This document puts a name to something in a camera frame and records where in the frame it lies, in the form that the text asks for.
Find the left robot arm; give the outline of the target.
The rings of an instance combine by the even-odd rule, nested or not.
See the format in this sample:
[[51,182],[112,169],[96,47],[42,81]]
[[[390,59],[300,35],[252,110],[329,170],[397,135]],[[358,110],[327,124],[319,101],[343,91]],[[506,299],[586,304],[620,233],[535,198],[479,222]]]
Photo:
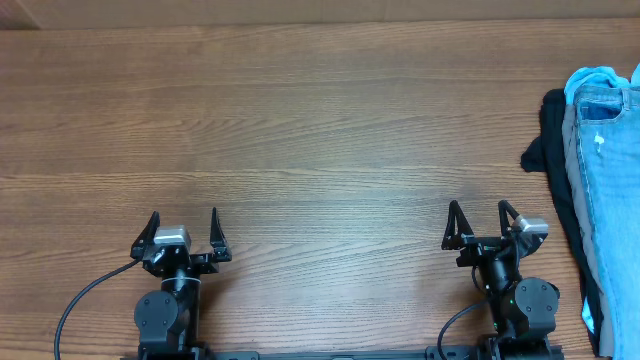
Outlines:
[[162,226],[157,212],[133,242],[130,256],[161,280],[161,288],[142,296],[134,309],[139,359],[213,357],[198,335],[201,277],[217,273],[221,263],[232,260],[216,209],[209,243],[209,252],[193,253],[186,227]]

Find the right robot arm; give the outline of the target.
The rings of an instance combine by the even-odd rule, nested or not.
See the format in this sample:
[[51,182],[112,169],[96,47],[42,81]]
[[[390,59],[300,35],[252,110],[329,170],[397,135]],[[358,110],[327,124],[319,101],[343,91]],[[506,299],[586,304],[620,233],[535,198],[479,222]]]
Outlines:
[[[483,299],[453,315],[427,354],[436,359],[562,359],[562,348],[548,339],[556,329],[559,289],[541,278],[525,278],[519,271],[521,260],[544,243],[549,226],[541,218],[523,216],[506,200],[498,203],[498,213],[500,234],[478,236],[459,203],[450,202],[441,248],[459,253],[456,265],[471,269],[472,282]],[[483,306],[490,310],[493,334],[471,346],[443,344],[456,320]]]

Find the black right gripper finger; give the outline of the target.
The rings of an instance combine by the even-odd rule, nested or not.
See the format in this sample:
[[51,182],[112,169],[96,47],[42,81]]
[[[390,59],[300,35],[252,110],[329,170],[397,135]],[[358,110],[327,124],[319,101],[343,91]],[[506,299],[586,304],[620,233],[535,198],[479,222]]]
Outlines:
[[456,200],[451,201],[441,249],[460,250],[468,246],[473,239],[474,232],[459,203]]
[[501,234],[507,235],[511,230],[511,220],[516,220],[520,214],[507,200],[498,202],[498,212]]

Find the light blue denim jeans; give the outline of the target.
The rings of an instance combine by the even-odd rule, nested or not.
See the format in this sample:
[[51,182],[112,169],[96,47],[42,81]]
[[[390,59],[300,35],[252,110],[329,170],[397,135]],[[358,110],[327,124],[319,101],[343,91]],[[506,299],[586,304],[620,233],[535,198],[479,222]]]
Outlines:
[[639,357],[639,90],[581,86],[577,152],[615,359]]

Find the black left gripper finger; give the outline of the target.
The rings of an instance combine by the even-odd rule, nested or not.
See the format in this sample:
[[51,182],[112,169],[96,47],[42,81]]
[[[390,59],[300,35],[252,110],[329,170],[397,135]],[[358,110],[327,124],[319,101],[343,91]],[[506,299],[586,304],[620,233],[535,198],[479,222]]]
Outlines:
[[132,259],[142,259],[146,249],[154,244],[154,237],[160,226],[160,214],[154,211],[147,222],[145,228],[131,245],[130,257]]
[[216,208],[212,209],[209,243],[216,262],[230,262],[232,260],[232,252],[221,228],[219,213]]

